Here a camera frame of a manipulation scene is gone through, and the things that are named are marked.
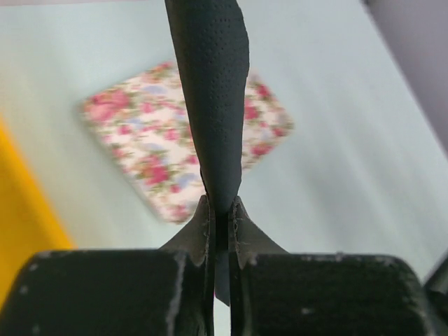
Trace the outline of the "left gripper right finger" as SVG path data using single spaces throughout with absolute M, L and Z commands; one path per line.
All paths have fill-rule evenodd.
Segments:
M 292 254 L 236 198 L 228 217 L 233 335 L 436 335 L 412 268 L 391 255 Z

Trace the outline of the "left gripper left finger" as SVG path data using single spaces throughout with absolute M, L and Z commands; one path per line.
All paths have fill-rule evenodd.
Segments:
M 42 251 L 1 307 L 2 335 L 212 335 L 214 212 L 157 249 Z

